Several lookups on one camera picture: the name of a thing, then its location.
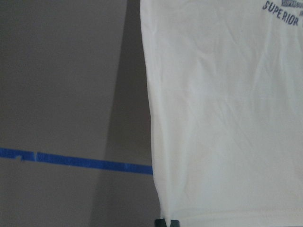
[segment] blue painter's tape strip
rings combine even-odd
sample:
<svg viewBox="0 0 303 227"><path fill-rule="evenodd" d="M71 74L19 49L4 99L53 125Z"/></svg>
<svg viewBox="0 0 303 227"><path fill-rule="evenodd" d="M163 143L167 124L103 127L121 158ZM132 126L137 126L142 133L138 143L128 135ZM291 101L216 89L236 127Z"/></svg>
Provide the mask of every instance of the blue painter's tape strip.
<svg viewBox="0 0 303 227"><path fill-rule="evenodd" d="M77 166L84 168L104 169L112 171L121 171L137 174L152 175L152 167L130 163L110 162L80 157L68 157L62 155L53 155L38 152L35 154L31 151L13 150L7 148L0 148L0 157L4 158L18 158L21 160L43 162L65 166Z"/></svg>

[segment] white fabric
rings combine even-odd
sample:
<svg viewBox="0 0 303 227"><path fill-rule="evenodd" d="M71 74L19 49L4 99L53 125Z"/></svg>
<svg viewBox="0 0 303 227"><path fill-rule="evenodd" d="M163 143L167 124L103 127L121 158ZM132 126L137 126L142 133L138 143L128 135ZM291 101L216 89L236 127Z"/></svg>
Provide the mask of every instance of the white fabric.
<svg viewBox="0 0 303 227"><path fill-rule="evenodd" d="M302 7L141 0L154 180L166 220L303 226Z"/></svg>

